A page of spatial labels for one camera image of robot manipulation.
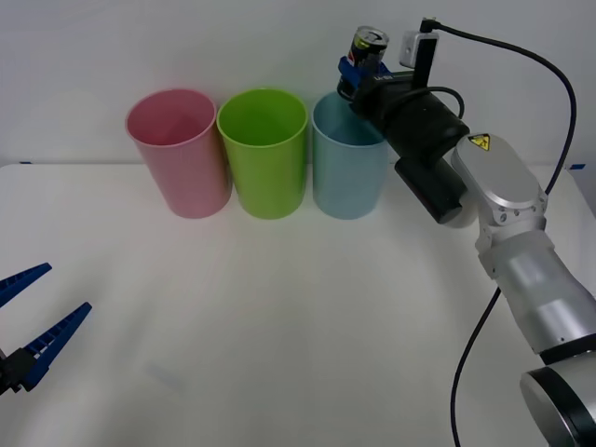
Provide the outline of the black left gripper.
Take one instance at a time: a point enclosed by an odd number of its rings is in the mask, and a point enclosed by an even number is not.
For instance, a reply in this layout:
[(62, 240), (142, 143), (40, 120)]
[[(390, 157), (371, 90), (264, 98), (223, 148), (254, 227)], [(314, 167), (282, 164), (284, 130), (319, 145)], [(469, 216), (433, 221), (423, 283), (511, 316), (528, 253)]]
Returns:
[[(52, 266), (49, 263), (43, 263), (11, 277), (1, 279), (0, 306), (6, 305), (51, 269)], [(17, 393), (20, 386), (26, 391), (35, 388), (48, 372), (50, 364), (60, 354), (91, 309), (90, 303), (83, 303), (49, 330), (35, 338), (24, 347), (24, 350), (18, 348), (10, 355), (1, 352), (0, 394), (3, 395), (9, 389)], [(22, 376), (24, 351), (28, 365), (25, 367)]]

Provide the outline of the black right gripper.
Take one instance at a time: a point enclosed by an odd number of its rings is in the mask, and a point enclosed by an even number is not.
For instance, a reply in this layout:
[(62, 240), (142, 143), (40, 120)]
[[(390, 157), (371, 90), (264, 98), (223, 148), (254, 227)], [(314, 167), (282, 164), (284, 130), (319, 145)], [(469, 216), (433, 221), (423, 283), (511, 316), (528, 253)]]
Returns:
[(429, 108), (427, 92), (411, 95), (414, 70), (391, 72), (383, 61), (377, 74), (369, 74), (355, 67), (347, 56), (338, 63), (339, 92), (352, 92), (348, 101), (348, 123), (357, 127), (385, 129), (388, 120), (412, 113), (421, 115)]

